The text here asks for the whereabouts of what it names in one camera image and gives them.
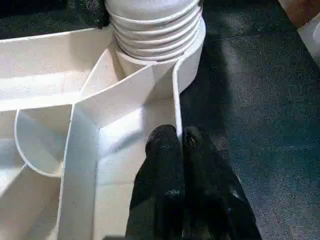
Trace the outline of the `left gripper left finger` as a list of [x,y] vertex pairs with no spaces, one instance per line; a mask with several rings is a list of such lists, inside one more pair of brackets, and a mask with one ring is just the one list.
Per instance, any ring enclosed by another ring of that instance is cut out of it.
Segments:
[[129,206],[128,240],[180,240],[185,210],[183,157],[176,128],[156,127],[145,145]]

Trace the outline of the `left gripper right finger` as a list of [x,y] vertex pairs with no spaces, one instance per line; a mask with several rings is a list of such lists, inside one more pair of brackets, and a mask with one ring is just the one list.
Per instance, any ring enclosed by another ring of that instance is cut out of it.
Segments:
[[199,240],[260,240],[261,234],[238,176],[204,130],[183,133],[190,237]]

